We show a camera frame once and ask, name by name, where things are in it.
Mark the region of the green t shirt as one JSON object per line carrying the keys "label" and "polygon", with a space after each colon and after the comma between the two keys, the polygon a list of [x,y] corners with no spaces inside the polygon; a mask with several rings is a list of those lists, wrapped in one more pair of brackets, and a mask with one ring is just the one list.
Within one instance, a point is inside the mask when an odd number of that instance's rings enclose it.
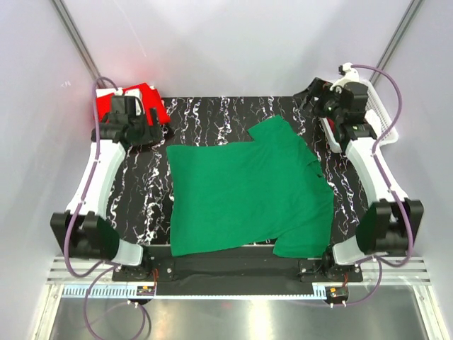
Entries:
{"label": "green t shirt", "polygon": [[318,158],[280,116],[248,132],[248,142],[167,148],[174,256],[272,240],[276,256],[311,258],[328,246],[334,194]]}

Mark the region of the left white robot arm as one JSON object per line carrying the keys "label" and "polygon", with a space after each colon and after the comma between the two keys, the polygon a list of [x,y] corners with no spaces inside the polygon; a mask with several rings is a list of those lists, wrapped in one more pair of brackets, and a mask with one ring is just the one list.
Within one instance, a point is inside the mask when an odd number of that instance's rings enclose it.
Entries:
{"label": "left white robot arm", "polygon": [[127,149],[154,145],[161,139],[157,109],[144,107],[138,90],[113,93],[110,109],[91,133],[88,163],[74,197],[64,212],[52,214],[50,227],[66,262],[95,259],[128,266],[137,280],[146,280],[153,263],[144,249],[122,239],[107,219],[108,200]]}

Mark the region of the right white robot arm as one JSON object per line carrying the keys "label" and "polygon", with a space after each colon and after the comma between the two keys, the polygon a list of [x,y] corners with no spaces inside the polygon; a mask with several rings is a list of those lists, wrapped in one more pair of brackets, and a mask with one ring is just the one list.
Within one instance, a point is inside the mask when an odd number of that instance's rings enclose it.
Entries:
{"label": "right white robot arm", "polygon": [[392,267],[405,265],[413,255],[424,207],[409,198],[383,157],[381,147],[397,141],[396,120],[373,85],[358,76],[333,82],[316,77],[294,99],[321,121],[329,147],[350,161],[367,197],[368,208],[354,235],[323,253],[323,276],[336,281],[347,266],[372,258]]}

